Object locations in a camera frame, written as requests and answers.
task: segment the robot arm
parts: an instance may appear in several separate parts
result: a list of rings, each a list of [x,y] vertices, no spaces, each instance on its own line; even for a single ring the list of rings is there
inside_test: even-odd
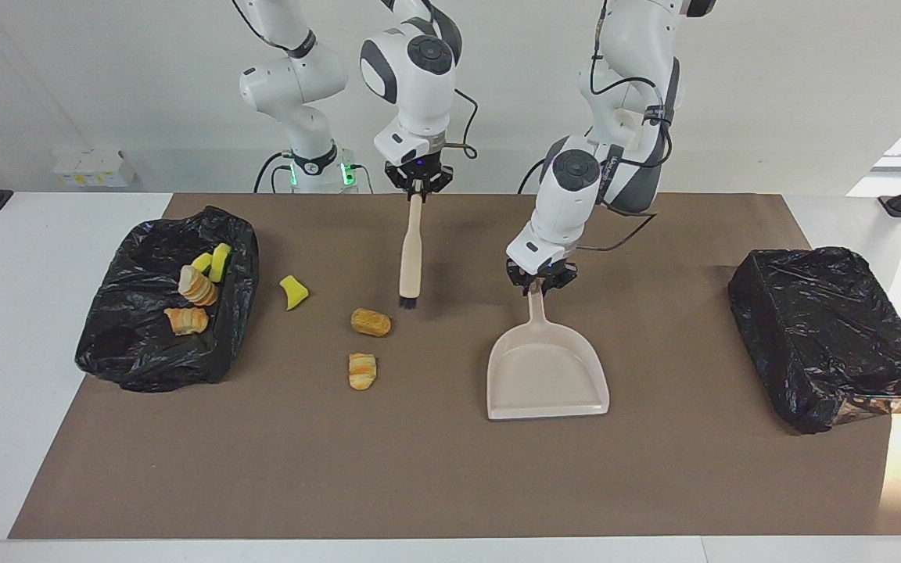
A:
[[[375,136],[386,174],[407,192],[439,192],[454,177],[440,163],[451,123],[461,33],[429,0],[382,0],[401,25],[361,47],[361,74],[369,89],[397,107],[393,121]]]
[[[676,22],[682,15],[709,13],[715,2],[615,0],[611,9],[605,2],[594,57],[580,72],[593,129],[586,138],[569,136],[548,150],[535,210],[507,247],[508,274],[524,293],[537,278],[547,292],[576,277],[567,259],[594,204],[626,215],[641,215],[652,205],[672,150],[669,126],[680,83],[673,57]],[[590,162],[596,174],[583,175]],[[573,182],[573,175],[583,181]]]
[[[246,9],[255,32],[287,56],[243,72],[242,98],[285,126],[298,186],[344,185],[346,175],[328,118],[305,104],[343,91],[346,69],[332,50],[318,43],[296,0],[248,0]]]

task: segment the yellow sponge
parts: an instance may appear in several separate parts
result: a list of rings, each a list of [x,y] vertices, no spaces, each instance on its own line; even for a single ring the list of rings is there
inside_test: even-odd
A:
[[[215,284],[220,284],[224,278],[224,267],[228,266],[228,254],[232,253],[232,247],[222,242],[214,249],[214,257],[210,261],[210,275],[208,278]]]
[[[210,270],[211,260],[214,260],[214,256],[211,256],[210,253],[203,253],[200,256],[196,257],[196,260],[193,260],[193,266],[200,271],[200,274],[207,274],[207,271]]]
[[[308,297],[308,288],[301,285],[300,281],[294,279],[293,275],[289,275],[280,281],[283,291],[287,292],[287,310],[294,309],[298,304]]]

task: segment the wooden brush handle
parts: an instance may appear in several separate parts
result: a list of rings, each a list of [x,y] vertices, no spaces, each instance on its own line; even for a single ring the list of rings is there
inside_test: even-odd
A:
[[[398,296],[405,299],[419,297],[422,287],[422,196],[416,193],[408,200],[408,229],[401,243],[401,271],[398,275]]]

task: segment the dustpan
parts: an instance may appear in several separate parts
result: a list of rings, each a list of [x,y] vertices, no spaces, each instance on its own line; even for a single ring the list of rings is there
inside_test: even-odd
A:
[[[490,420],[607,413],[611,396],[596,350],[579,332],[548,323],[540,286],[530,286],[530,320],[493,346],[486,376]]]

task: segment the white table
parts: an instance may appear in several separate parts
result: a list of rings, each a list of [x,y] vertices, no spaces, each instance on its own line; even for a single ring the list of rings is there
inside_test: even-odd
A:
[[[73,356],[113,251],[170,195],[17,193],[0,213],[0,561],[901,561],[901,538],[4,541],[82,374]],[[813,246],[865,254],[901,313],[901,223],[869,199],[790,197]]]

